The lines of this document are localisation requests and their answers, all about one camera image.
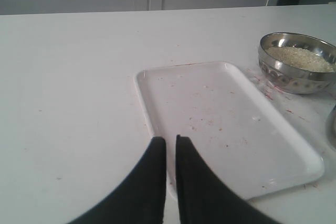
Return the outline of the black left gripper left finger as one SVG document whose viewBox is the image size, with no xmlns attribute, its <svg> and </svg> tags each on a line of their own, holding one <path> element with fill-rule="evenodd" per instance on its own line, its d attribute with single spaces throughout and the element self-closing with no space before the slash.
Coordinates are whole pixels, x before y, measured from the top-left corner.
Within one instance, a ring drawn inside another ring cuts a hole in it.
<svg viewBox="0 0 336 224">
<path fill-rule="evenodd" d="M 166 141 L 153 137 L 122 183 L 71 223 L 163 223 L 165 199 Z"/>
</svg>

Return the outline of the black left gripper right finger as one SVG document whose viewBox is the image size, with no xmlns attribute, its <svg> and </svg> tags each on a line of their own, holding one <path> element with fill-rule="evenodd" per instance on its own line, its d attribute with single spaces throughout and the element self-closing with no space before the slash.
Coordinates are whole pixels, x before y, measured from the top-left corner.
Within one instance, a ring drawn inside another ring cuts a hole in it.
<svg viewBox="0 0 336 224">
<path fill-rule="evenodd" d="M 278 223 L 231 191 L 189 137 L 176 136 L 175 173 L 180 223 Z"/>
</svg>

